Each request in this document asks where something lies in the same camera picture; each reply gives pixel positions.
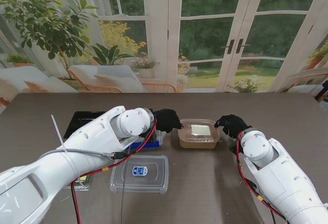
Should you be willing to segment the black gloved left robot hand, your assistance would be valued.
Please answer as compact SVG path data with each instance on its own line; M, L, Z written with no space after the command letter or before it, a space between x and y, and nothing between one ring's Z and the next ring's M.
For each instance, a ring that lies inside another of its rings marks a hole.
M161 132L170 133L173 129L182 129L183 124L180 122L176 112L172 109L161 109L152 111L156 119L156 129Z

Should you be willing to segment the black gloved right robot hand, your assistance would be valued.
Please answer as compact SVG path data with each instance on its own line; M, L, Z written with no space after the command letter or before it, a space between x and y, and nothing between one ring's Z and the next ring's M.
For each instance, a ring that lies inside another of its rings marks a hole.
M216 121L214 127L222 127L223 132L233 139L236 139L240 132L251 128L242 118L233 114L222 116Z

